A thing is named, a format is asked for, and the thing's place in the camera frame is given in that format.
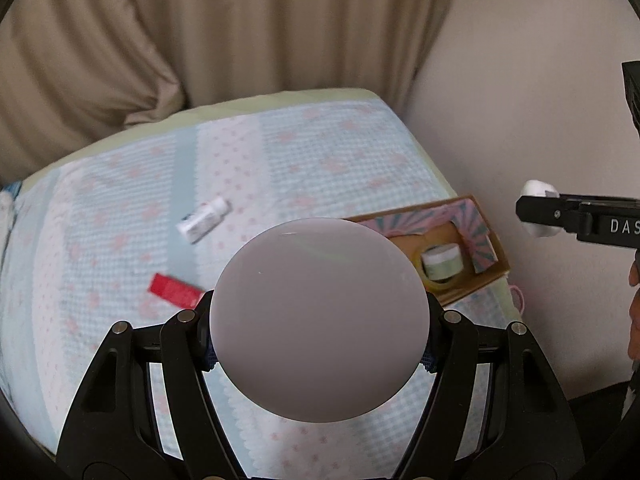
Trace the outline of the person's right hand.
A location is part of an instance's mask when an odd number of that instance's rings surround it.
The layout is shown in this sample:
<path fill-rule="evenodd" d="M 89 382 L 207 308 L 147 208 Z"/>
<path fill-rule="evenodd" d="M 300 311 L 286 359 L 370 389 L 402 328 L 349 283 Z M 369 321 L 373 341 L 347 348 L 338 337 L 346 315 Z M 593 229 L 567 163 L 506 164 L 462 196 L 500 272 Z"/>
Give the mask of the person's right hand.
<path fill-rule="evenodd" d="M 640 288 L 639 288 L 639 267 L 634 262 L 629 270 L 628 283 L 634 289 L 634 298 L 629 307 L 630 331 L 628 356 L 634 360 L 640 360 Z"/>

